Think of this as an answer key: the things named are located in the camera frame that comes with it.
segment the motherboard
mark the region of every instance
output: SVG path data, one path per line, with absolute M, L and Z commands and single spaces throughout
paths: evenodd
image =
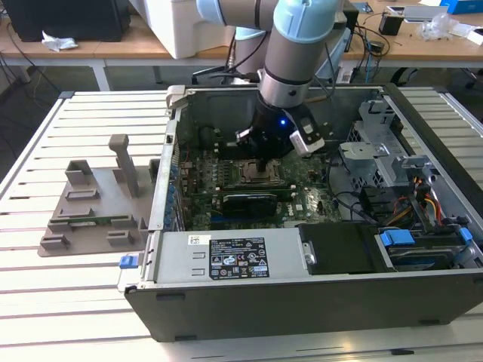
M 290 228 L 341 220 L 326 186 L 327 162 L 294 152 L 271 160 L 223 159 L 203 151 L 180 164 L 186 230 Z

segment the warning label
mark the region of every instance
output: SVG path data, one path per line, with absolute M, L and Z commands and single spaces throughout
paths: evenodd
M 210 278 L 269 277 L 264 238 L 210 240 Z

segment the screw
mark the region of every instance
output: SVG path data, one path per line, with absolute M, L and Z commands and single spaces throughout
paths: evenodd
M 305 262 L 307 265 L 314 265 L 315 264 L 315 257 L 312 254 L 304 254 Z

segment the floor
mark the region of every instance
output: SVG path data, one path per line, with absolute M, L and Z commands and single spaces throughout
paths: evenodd
M 113 90 L 141 91 L 165 89 L 171 84 L 190 84 L 192 72 L 200 69 L 163 68 L 163 84 L 155 83 L 151 67 L 115 67 L 108 70 Z M 373 82 L 388 82 L 395 70 L 381 69 Z M 49 67 L 42 71 L 62 91 L 97 91 L 94 74 L 89 68 Z M 405 80 L 406 77 L 407 74 L 404 74 L 402 78 Z M 39 72 L 34 72 L 31 78 L 30 83 L 16 86 L 0 97 L 0 179 L 4 178 L 57 98 L 57 92 Z M 355 81 L 363 82 L 364 74 L 358 75 Z M 468 81 L 467 75 L 459 69 L 421 69 L 413 74 L 406 85 L 445 87 L 476 118 L 483 119 L 483 84 L 468 90 L 465 89 Z

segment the desk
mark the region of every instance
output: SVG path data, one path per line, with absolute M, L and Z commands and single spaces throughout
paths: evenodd
M 8 36 L 8 23 L 4 21 L 0 26 L 0 51 L 9 66 L 29 66 Z M 37 66 L 90 66 L 101 91 L 110 90 L 107 66 L 219 66 L 228 53 L 227 47 L 219 47 L 175 60 L 139 16 L 131 18 L 131 27 L 121 42 L 79 41 L 77 48 L 56 53 L 40 42 L 24 43 L 17 34 L 14 40 Z
M 369 0 L 374 13 L 380 13 L 387 5 L 394 2 Z M 416 4 L 417 0 L 402 1 L 402 4 Z M 359 15 L 362 25 L 366 14 Z M 483 14 L 465 14 L 454 16 L 462 23 L 483 25 Z M 380 16 L 374 16 L 365 26 L 377 31 Z M 28 66 L 20 52 L 14 47 L 6 31 L 7 21 L 0 26 L 0 51 L 11 66 Z M 483 47 L 464 38 L 451 40 L 424 41 L 415 34 L 417 24 L 404 23 L 399 34 L 387 37 L 391 42 L 390 52 L 382 59 L 383 67 L 426 67 L 426 68 L 480 68 L 483 67 Z M 78 48 L 55 53 L 41 43 L 22 43 L 14 36 L 15 42 L 37 66 L 90 66 L 96 76 L 99 89 L 108 91 L 106 77 L 107 66 L 219 66 L 224 64 L 227 47 L 202 51 L 196 56 L 175 60 L 155 37 L 151 29 L 141 19 L 133 16 L 131 27 L 123 41 L 117 43 L 100 41 L 80 41 Z M 351 72 L 364 54 L 364 47 L 359 37 L 352 41 L 350 51 L 343 55 L 341 67 L 344 75 Z

